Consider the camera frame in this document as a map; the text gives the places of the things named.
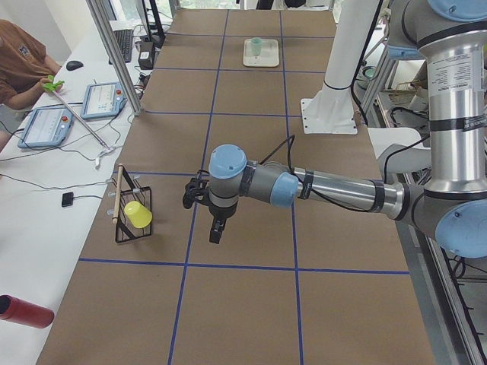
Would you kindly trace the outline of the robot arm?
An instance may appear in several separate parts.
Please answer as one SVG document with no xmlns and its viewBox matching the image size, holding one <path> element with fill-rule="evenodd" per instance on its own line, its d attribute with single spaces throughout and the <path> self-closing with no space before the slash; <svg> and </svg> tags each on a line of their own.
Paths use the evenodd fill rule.
<svg viewBox="0 0 487 365">
<path fill-rule="evenodd" d="M 287 208 L 296 198 L 323 199 L 405 221 L 440 247 L 465 258 L 486 254 L 484 152 L 484 1 L 394 1 L 390 39 L 414 46 L 426 59 L 431 179 L 423 186 L 388 184 L 261 164 L 232 144 L 209 163 L 209 233 L 218 243 L 226 220 L 247 196 Z"/>
</svg>

